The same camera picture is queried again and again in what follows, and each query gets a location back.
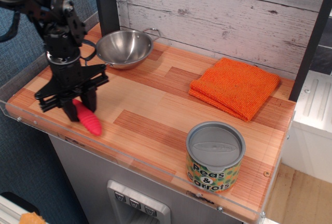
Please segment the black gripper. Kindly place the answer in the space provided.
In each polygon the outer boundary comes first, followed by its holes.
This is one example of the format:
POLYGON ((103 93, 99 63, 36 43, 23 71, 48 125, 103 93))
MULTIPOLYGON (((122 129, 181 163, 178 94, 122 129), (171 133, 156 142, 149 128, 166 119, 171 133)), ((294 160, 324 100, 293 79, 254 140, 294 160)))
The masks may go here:
POLYGON ((92 112, 96 111, 96 90, 108 82, 106 65, 82 66, 77 59, 69 63, 48 60, 52 72, 50 81, 43 86, 35 98, 43 112, 55 107, 62 108, 69 120, 79 122, 73 99, 80 97, 82 103, 92 112))

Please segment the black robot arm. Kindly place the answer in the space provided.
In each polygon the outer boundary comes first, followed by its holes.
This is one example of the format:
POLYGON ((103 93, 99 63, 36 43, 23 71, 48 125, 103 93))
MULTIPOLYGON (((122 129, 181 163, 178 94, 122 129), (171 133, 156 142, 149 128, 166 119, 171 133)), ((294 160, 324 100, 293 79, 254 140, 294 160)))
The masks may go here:
POLYGON ((106 66, 81 65, 79 48, 93 43, 85 39, 85 24, 72 0, 1 0, 1 7, 13 11, 11 27, 1 36, 2 42, 16 36, 21 14, 34 24, 44 42, 52 77, 35 93, 42 111, 62 108, 70 121, 77 122, 74 99, 80 97, 83 105, 95 112, 96 90, 108 82, 106 66))

